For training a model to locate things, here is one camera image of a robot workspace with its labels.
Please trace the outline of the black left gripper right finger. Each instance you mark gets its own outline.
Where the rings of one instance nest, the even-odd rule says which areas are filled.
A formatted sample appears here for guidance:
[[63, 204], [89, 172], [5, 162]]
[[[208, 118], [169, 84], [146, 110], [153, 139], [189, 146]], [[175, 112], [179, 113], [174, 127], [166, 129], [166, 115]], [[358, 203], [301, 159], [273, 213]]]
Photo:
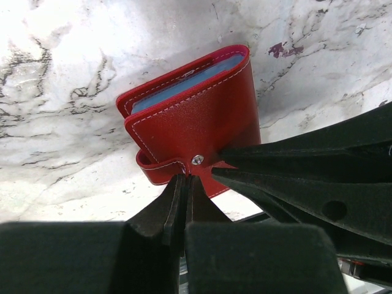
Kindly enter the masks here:
[[314, 225], [232, 222], [185, 181], [190, 293], [346, 293], [334, 246]]

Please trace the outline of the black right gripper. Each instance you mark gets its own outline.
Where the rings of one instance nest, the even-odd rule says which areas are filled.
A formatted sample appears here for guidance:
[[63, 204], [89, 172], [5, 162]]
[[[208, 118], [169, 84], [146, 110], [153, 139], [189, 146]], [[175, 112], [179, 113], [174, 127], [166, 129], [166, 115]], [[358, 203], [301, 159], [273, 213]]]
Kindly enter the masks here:
[[391, 288], [391, 184], [328, 183], [214, 168], [213, 178], [284, 221], [323, 228], [342, 273]]

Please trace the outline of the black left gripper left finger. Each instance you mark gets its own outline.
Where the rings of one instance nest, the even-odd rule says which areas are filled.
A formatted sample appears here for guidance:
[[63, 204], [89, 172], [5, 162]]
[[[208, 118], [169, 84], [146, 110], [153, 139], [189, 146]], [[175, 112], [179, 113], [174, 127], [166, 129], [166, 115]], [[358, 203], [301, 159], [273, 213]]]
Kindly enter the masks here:
[[120, 222], [1, 225], [2, 293], [178, 293], [183, 175]]

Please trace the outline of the red leather card holder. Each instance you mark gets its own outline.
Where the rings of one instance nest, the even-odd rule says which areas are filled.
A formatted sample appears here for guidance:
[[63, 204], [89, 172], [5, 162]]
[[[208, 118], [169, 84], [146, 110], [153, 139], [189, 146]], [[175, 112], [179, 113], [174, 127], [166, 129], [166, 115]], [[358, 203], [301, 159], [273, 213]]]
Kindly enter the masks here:
[[261, 142], [245, 45], [231, 45], [121, 94], [116, 106], [139, 147], [136, 163], [152, 184], [180, 173], [199, 176], [206, 194], [227, 188], [211, 170], [225, 148]]

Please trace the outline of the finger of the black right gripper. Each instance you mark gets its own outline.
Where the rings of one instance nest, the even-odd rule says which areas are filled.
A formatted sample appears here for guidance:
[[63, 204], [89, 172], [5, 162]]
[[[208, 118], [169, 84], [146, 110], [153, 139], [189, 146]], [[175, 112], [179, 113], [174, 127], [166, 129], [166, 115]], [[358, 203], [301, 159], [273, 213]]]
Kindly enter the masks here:
[[226, 149], [226, 163], [340, 183], [391, 181], [391, 104], [273, 143]]

